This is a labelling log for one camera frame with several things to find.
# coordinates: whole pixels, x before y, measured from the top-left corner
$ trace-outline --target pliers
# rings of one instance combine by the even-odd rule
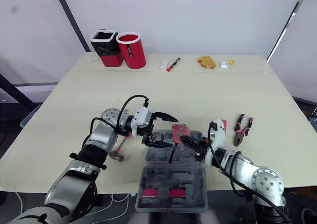
[[[234,145],[235,146],[238,146],[240,145],[240,143],[242,142],[243,140],[243,137],[247,136],[248,135],[248,132],[252,126],[252,117],[249,119],[249,123],[248,123],[248,126],[246,128],[244,128],[244,130],[241,129],[241,122],[242,122],[242,119],[244,118],[244,114],[242,114],[238,121],[237,121],[237,124],[236,124],[236,127],[235,127],[235,132],[236,132],[236,136],[234,137]]]

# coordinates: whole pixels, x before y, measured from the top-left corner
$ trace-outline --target tool case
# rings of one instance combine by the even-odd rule
[[[160,131],[164,142],[172,143],[171,131]],[[200,132],[191,136],[201,138]],[[147,147],[135,208],[138,212],[199,213],[207,210],[206,176],[195,151],[178,144],[173,147]]]

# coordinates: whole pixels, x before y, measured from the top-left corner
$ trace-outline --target marker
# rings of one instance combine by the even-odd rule
[[[179,63],[179,61],[180,61],[180,58],[178,58],[178,59],[170,66],[170,68],[167,69],[167,71],[170,72],[170,71],[174,68],[174,66],[176,66],[177,63]]]

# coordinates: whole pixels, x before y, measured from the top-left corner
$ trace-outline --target bread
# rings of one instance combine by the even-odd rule
[[[216,64],[209,56],[200,57],[198,63],[205,69],[215,69]]]

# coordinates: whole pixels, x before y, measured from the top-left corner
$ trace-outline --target red container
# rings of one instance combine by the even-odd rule
[[[120,67],[123,63],[122,52],[119,48],[115,30],[98,30],[90,38],[91,45],[106,67]]]
[[[116,36],[123,58],[130,69],[141,69],[145,66],[140,34],[124,32]]]

